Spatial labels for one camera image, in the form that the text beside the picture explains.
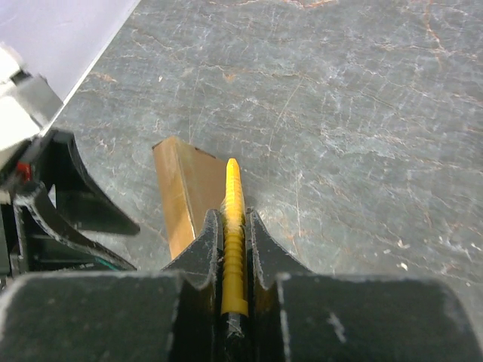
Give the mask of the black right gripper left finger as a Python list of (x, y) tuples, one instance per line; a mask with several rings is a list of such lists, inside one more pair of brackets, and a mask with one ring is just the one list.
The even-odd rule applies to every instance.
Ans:
[(23, 275), (1, 296), (3, 361), (213, 361), (220, 214), (161, 271)]

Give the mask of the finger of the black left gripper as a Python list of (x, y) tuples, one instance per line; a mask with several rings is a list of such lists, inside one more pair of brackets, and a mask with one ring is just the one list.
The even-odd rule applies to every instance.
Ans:
[(56, 207), (73, 227), (117, 235), (137, 235), (140, 227), (114, 204), (88, 173), (73, 133), (54, 129), (42, 165), (42, 181), (55, 187)]
[(13, 201), (19, 263), (28, 271), (93, 268), (133, 271), (129, 261), (67, 222), (43, 183), (27, 182)]

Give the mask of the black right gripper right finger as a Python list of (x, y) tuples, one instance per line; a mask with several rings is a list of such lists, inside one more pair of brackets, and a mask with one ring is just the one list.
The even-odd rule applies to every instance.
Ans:
[(250, 210), (256, 361), (480, 361), (455, 293), (395, 275), (320, 275), (292, 257)]

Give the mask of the yellow utility knife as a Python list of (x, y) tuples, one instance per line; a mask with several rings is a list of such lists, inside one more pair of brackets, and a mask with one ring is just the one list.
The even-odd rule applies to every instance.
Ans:
[(221, 355), (224, 361), (249, 361), (248, 292), (245, 248), (245, 199), (238, 162), (226, 164), (226, 191), (220, 208), (223, 219)]

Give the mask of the brown cardboard express box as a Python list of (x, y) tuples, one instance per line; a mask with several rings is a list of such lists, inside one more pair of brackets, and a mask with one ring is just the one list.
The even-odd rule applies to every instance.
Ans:
[(152, 147), (171, 258), (201, 234), (205, 214), (225, 196), (226, 162), (178, 137)]

